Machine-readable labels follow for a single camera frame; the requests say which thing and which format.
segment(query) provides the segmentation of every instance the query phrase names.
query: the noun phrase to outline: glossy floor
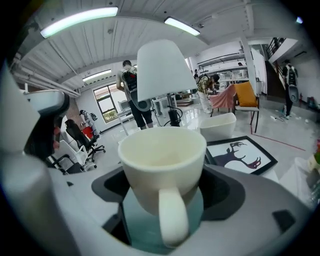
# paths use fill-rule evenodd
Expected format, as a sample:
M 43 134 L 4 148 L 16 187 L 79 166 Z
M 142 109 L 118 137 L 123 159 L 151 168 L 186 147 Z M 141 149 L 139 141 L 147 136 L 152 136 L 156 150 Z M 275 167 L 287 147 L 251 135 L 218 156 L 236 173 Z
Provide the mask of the glossy floor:
M 205 114 L 199 104 L 181 107 L 183 115 L 180 126 L 197 130 L 201 121 L 210 117 Z M 228 109 L 214 110 L 214 116 L 227 113 Z M 250 113 L 237 111 L 234 137 L 249 136 L 251 139 L 265 148 L 278 163 L 273 167 L 278 179 L 294 163 L 296 157 L 307 159 L 316 148 L 316 140 L 320 137 L 319 125 L 312 121 L 299 118 L 294 113 L 289 120 L 279 118 L 281 113 L 276 110 L 261 108 L 256 133 L 252 132 L 256 124 L 254 117 L 252 128 L 250 126 Z M 163 126 L 169 118 L 158 117 L 158 121 L 152 114 L 155 127 Z M 129 134 L 139 131 L 134 119 L 124 123 Z M 120 159 L 118 157 L 118 145 L 126 137 L 121 125 L 106 131 L 98 140 L 99 145 L 104 145 L 106 153 L 99 152 L 95 155 L 95 162 L 99 169 L 112 170 Z

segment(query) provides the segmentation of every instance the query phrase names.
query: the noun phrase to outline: picture frame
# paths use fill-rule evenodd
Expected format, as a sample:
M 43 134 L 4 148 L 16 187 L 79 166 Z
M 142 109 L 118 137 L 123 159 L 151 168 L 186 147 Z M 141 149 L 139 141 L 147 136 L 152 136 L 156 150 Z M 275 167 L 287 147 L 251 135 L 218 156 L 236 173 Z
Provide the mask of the picture frame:
M 207 142 L 205 162 L 254 175 L 261 175 L 278 163 L 269 152 L 248 136 Z

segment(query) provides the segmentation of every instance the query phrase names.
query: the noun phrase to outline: deer artwork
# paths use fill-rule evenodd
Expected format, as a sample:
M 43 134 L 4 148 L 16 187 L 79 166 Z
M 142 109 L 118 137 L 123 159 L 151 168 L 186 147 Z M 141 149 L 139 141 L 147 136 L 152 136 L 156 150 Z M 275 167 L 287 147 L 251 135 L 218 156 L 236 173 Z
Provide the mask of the deer artwork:
M 243 161 L 243 159 L 246 156 L 243 156 L 243 157 L 235 156 L 235 152 L 238 152 L 239 150 L 235 150 L 234 148 L 241 147 L 242 145 L 247 145 L 247 144 L 244 144 L 242 142 L 230 143 L 231 150 L 230 148 L 228 148 L 226 150 L 226 154 L 221 154 L 213 157 L 214 161 L 217 163 L 217 165 L 223 166 L 223 167 L 231 161 L 239 161 L 250 169 L 257 169 L 257 167 L 261 165 L 261 157 L 257 157 L 257 159 L 252 163 L 246 163 L 245 161 Z

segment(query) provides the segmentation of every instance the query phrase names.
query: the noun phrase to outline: white mug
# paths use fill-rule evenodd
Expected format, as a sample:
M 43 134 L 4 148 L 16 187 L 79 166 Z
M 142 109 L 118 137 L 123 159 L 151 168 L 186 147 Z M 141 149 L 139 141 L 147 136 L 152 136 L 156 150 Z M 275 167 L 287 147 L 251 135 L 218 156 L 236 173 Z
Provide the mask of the white mug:
M 189 234 L 186 205 L 196 193 L 207 142 L 181 127 L 155 127 L 126 137 L 118 147 L 123 170 L 139 204 L 159 215 L 168 247 Z

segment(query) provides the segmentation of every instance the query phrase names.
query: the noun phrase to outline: window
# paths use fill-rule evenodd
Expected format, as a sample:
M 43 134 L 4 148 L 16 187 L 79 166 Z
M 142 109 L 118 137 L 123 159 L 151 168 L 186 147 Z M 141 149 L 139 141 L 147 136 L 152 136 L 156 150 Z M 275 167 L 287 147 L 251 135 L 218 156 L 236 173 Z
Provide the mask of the window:
M 117 119 L 117 113 L 122 110 L 120 102 L 127 100 L 125 93 L 118 90 L 116 84 L 94 90 L 93 93 L 105 123 Z

